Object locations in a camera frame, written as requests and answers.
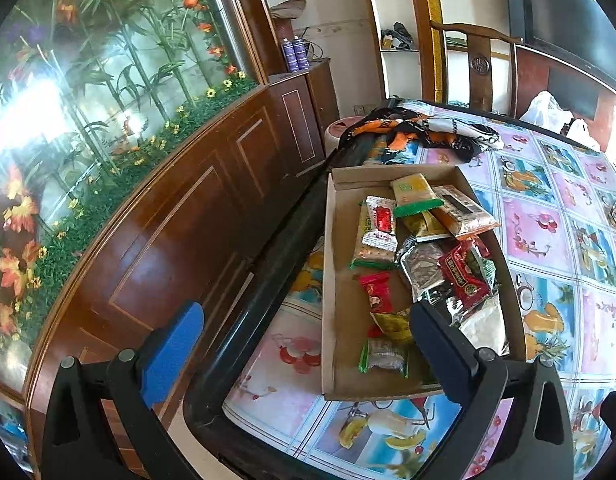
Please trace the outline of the clear green edged packet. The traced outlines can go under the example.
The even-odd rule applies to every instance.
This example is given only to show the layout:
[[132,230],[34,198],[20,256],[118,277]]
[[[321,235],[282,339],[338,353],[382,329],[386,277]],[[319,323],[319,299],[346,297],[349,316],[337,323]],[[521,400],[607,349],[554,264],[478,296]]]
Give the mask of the clear green edged packet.
[[409,376],[410,352],[391,339],[367,338],[360,353],[358,370],[365,374],[373,368],[397,372],[402,377]]

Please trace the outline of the dark green snack packet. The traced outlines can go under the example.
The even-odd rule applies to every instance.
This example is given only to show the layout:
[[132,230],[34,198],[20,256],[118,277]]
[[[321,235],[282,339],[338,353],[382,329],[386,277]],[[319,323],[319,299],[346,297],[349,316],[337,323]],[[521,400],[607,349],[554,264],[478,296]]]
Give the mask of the dark green snack packet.
[[493,290],[496,283],[496,266],[488,247],[483,244],[479,237],[464,240],[464,246],[466,249],[465,261],[472,274],[486,283],[490,290]]

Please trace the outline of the silver foil snack packet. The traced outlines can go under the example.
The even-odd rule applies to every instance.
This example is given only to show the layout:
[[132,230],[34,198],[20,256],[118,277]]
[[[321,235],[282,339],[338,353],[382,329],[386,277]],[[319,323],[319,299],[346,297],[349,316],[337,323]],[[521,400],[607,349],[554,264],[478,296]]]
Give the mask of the silver foil snack packet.
[[404,283],[411,289],[412,304],[425,300],[438,310],[445,307],[451,296],[451,284],[439,266],[444,255],[436,242],[419,243],[408,236],[396,253],[396,265]]

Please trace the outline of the shallow cardboard box tray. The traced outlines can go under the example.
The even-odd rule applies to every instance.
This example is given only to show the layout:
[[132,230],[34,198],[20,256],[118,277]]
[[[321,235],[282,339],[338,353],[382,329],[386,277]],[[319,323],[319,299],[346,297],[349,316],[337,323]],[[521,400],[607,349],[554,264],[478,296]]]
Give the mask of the shallow cardboard box tray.
[[393,311],[412,304],[411,286],[396,269],[383,270],[351,262],[357,247],[362,203],[369,196],[393,197],[390,183],[422,174],[432,186],[449,184],[470,198],[474,189],[462,170],[449,165],[358,166],[332,171],[327,182],[322,288],[321,391],[331,401],[376,401],[416,398],[442,391],[419,350],[410,354],[409,374],[373,367],[359,371],[362,349],[375,326],[371,300],[360,283],[378,276]]

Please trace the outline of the small red snack packet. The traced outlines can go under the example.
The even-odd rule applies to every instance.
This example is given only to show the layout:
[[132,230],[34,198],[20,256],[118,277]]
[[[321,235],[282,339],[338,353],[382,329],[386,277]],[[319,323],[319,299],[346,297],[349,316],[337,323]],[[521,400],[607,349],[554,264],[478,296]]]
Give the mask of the small red snack packet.
[[445,279],[451,283],[455,297],[462,301],[467,310],[470,310],[489,297],[492,290],[472,274],[465,256],[466,249],[462,240],[439,259],[439,266]]

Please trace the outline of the olive yellow snack packet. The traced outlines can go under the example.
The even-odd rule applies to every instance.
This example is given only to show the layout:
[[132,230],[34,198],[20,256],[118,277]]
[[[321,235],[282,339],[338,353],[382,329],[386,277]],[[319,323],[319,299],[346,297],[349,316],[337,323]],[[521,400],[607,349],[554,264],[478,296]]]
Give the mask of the olive yellow snack packet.
[[445,229],[443,224],[433,214],[430,214],[429,211],[403,217],[401,221],[410,231],[417,243],[446,240],[452,237],[452,234]]

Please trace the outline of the green yellow cracker packet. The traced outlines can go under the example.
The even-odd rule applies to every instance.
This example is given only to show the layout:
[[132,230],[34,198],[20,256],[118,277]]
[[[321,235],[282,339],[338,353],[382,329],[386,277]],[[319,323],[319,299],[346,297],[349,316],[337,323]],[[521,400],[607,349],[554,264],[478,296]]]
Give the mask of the green yellow cracker packet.
[[395,196],[396,218],[421,214],[424,211],[441,207],[445,202],[436,195],[422,174],[409,174],[390,182]]
[[398,248],[396,202],[381,196],[366,196],[361,203],[355,249],[350,268],[389,270]]

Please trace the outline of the orange black patterned cloth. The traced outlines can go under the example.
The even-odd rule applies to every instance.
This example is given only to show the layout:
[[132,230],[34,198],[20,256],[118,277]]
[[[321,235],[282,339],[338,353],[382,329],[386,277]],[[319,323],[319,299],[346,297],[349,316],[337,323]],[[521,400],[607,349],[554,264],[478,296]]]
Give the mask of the orange black patterned cloth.
[[387,150],[404,152],[411,141],[423,148],[446,148],[461,162],[471,162],[486,151],[503,150],[505,143],[493,128],[460,118],[427,115],[404,107],[379,107],[348,127],[338,147],[347,148],[354,138],[372,133],[385,136]]

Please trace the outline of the black shoes on shelf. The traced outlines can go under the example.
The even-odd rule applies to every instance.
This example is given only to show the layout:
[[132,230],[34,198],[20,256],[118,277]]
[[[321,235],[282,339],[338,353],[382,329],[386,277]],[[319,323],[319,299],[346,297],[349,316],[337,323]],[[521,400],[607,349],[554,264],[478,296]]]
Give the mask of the black shoes on shelf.
[[381,49],[413,50],[414,39],[402,23],[394,22],[393,27],[381,29]]

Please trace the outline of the colourful patterned tablecloth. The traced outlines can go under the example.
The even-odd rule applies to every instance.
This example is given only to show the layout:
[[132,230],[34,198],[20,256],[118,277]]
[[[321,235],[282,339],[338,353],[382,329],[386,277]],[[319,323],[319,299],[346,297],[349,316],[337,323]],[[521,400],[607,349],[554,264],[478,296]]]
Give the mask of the colourful patterned tablecloth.
[[[602,153],[497,122],[503,150],[462,168],[513,281],[529,358],[558,369],[571,417],[573,474],[610,442],[600,404],[616,390],[616,170]],[[315,246],[222,409],[299,462],[346,479],[405,479],[457,414],[444,396],[383,402],[320,394],[323,249]]]

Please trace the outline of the orange cracker packet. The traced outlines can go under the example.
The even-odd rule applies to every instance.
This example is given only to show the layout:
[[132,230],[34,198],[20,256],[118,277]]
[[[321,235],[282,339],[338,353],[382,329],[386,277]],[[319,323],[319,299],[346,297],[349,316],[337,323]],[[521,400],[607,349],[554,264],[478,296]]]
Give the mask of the orange cracker packet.
[[442,205],[431,209],[431,213],[457,240],[466,240],[500,225],[492,214],[455,186],[434,186],[433,191]]

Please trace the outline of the dark red snack packet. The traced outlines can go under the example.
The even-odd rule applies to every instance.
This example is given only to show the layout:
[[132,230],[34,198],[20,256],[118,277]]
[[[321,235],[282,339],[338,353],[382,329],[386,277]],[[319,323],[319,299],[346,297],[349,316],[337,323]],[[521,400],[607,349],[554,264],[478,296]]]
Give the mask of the dark red snack packet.
[[444,254],[438,243],[417,243],[416,240],[407,240],[397,253],[398,268],[410,285],[414,302],[445,281],[439,266]]

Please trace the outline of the red white small packet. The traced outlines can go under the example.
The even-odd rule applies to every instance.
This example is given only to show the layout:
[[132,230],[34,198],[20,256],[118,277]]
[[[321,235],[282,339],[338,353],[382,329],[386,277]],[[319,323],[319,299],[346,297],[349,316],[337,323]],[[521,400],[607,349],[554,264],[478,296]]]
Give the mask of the red white small packet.
[[395,252],[398,247],[395,217],[397,203],[386,197],[367,196],[365,205],[370,226],[362,236],[362,243],[386,252]]

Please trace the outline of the purple spray can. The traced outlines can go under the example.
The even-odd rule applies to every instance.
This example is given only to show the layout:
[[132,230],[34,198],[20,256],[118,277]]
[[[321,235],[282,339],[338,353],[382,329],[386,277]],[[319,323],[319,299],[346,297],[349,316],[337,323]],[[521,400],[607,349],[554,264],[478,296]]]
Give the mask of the purple spray can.
[[288,70],[291,73],[299,71],[299,64],[295,55],[294,45],[291,40],[284,38],[282,41],[282,50]]
[[305,43],[301,38],[295,37],[293,40],[293,48],[299,70],[307,70],[310,67],[310,62]]

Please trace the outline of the bright red candy packet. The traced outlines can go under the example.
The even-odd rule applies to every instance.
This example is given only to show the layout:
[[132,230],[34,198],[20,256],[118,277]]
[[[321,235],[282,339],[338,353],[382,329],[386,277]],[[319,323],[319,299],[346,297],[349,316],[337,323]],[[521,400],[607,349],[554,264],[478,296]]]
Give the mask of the bright red candy packet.
[[369,298],[371,313],[393,313],[388,271],[363,275],[358,282]]

